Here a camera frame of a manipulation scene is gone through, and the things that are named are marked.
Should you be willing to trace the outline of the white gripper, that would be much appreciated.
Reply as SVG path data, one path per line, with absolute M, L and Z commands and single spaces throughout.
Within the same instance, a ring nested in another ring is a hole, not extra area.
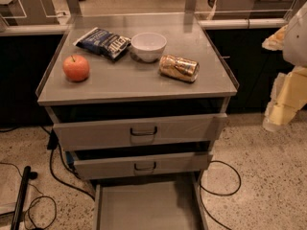
M 279 73 L 274 80 L 263 128 L 275 132 L 287 125 L 307 104 L 307 2 L 262 43 L 271 51 L 283 50 L 283 58 L 296 67 L 288 74 Z

